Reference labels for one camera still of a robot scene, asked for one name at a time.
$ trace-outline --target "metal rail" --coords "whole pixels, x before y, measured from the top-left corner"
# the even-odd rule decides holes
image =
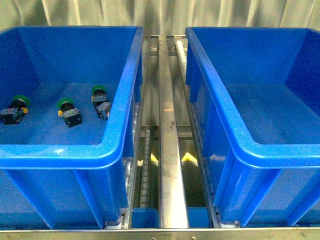
[[[320,228],[0,231],[0,240],[318,240]]]
[[[188,214],[179,152],[178,130],[167,37],[160,36],[160,224],[164,229],[188,228]]]

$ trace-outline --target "metal track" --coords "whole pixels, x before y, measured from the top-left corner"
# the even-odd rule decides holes
[[[145,130],[144,143],[144,159],[142,165],[142,179],[140,190],[140,208],[148,206],[148,188],[149,188],[149,161],[150,161],[150,145],[151,145],[151,131]]]
[[[159,37],[160,224],[164,229],[189,226],[182,177],[167,37]]]

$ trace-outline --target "yellow object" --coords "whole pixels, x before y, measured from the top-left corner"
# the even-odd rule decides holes
[[[142,167],[144,165],[144,160],[138,160],[137,166]]]
[[[155,155],[153,155],[151,153],[151,157],[150,157],[151,162],[159,162],[158,159],[156,159]]]
[[[181,160],[181,162],[186,162],[186,161],[198,162],[197,159],[188,152],[183,156]]]
[[[22,107],[21,108],[24,114],[27,114],[29,112],[28,108]]]

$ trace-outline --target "blue plastic bin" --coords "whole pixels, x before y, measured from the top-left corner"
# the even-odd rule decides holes
[[[154,208],[134,208],[131,216],[131,228],[133,229],[158,229],[159,212]]]
[[[222,223],[320,225],[320,33],[186,35],[186,84]]]
[[[128,206],[122,157],[133,155],[133,107],[142,83],[141,27],[17,27],[0,33],[0,108],[17,94],[29,113],[0,125],[0,228],[94,229]],[[91,89],[104,85],[108,121]],[[68,128],[69,97],[83,123]]]
[[[211,227],[208,209],[203,206],[188,207],[188,220],[191,229],[207,229]]]

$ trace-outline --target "plastic bin rim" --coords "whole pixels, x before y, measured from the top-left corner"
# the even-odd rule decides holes
[[[320,144],[260,144],[254,141],[193,29],[210,31],[223,27],[187,27],[185,34],[238,161],[259,169],[320,168]],[[319,34],[318,31],[309,28],[228,27],[227,29],[252,31],[289,29]]]
[[[122,159],[129,120],[128,109],[132,102],[142,50],[143,28],[140,26],[19,26],[1,31],[0,34],[22,28],[133,28],[136,31],[101,143],[96,145],[3,144],[0,145],[0,169],[103,169]]]

